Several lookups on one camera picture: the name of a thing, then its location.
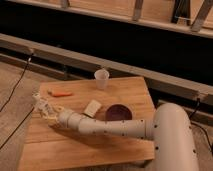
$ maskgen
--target toy carrot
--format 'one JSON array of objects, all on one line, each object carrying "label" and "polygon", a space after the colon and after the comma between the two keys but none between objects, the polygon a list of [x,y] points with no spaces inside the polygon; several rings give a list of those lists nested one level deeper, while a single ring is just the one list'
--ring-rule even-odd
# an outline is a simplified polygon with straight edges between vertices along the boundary
[{"label": "toy carrot", "polygon": [[53,97],[64,97],[64,96],[72,96],[73,93],[71,92],[64,92],[64,91],[58,91],[58,92],[55,92],[55,91],[50,91],[48,90],[47,93]]}]

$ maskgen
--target black wall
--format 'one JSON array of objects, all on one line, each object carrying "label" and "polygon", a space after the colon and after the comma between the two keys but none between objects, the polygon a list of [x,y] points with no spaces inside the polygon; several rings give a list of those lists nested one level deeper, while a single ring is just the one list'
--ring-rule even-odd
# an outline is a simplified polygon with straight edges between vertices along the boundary
[{"label": "black wall", "polygon": [[0,32],[213,85],[213,39],[5,1]]}]

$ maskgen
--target power cord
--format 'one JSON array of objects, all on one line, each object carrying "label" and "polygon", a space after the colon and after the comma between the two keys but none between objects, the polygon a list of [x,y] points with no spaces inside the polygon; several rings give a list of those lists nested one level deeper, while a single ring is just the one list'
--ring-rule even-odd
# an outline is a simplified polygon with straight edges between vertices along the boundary
[{"label": "power cord", "polygon": [[[195,110],[189,115],[190,120],[197,113],[197,110],[199,109],[199,107],[200,107],[200,98],[197,98],[197,105],[195,107]],[[207,139],[207,142],[208,142],[208,145],[209,145],[209,148],[210,148],[210,152],[213,156],[213,143],[212,144],[210,143],[208,132],[202,126],[198,125],[197,123],[191,122],[191,124],[200,128],[204,132],[206,139]]]},{"label": "power cord", "polygon": [[28,65],[29,65],[29,63],[30,63],[30,61],[31,61],[32,55],[33,55],[33,54],[31,54],[30,57],[28,58],[27,63],[26,63],[26,65],[25,65],[25,67],[24,67],[24,70],[23,70],[23,72],[22,72],[22,74],[21,74],[21,77],[19,78],[19,80],[17,81],[17,83],[14,85],[14,87],[13,87],[13,89],[12,89],[12,92],[11,92],[9,98],[8,98],[7,101],[2,105],[2,107],[1,107],[1,109],[0,109],[0,112],[2,112],[2,110],[5,108],[5,106],[9,103],[10,99],[12,98],[13,93],[14,93],[16,87],[18,86],[18,84],[19,84],[20,81],[22,80],[22,78],[23,78],[23,76],[24,76],[24,74],[25,74],[25,72],[26,72],[26,70],[27,70],[27,67],[28,67]]},{"label": "power cord", "polygon": [[29,111],[29,113],[25,116],[25,118],[21,121],[21,123],[16,127],[16,129],[10,134],[9,137],[5,140],[5,142],[0,146],[0,150],[7,144],[7,142],[10,140],[10,138],[15,134],[15,132],[20,128],[20,126],[24,123],[24,121],[30,116],[30,114],[33,112],[34,107]]},{"label": "power cord", "polygon": [[195,110],[191,113],[191,115],[189,115],[189,119],[192,119],[192,117],[197,113],[197,110],[199,109],[199,107],[200,107],[200,98],[197,98],[197,104],[196,104]]}]

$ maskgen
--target metal rail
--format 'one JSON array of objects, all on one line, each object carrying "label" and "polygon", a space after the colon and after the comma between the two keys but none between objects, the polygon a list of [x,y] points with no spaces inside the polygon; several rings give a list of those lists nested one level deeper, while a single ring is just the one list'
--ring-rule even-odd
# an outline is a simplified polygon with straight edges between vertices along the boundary
[{"label": "metal rail", "polygon": [[140,75],[145,77],[149,88],[191,100],[196,100],[198,94],[201,93],[206,95],[202,102],[213,105],[213,86],[210,85],[4,34],[0,34],[0,47],[24,54],[33,53],[34,57],[92,72],[104,66],[125,73]]}]

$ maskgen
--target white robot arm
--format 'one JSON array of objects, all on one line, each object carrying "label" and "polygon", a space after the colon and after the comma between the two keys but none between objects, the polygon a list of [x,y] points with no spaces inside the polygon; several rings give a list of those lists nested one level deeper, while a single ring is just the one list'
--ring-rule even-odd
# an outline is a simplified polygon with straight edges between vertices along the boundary
[{"label": "white robot arm", "polygon": [[[52,112],[49,104],[46,107]],[[38,109],[41,113],[44,110],[47,117],[48,109],[39,107]],[[52,118],[62,127],[74,129],[82,134],[111,133],[153,140],[156,171],[199,170],[189,118],[186,112],[176,104],[167,103],[160,106],[153,120],[105,122],[78,114],[70,109],[64,109]]]}]

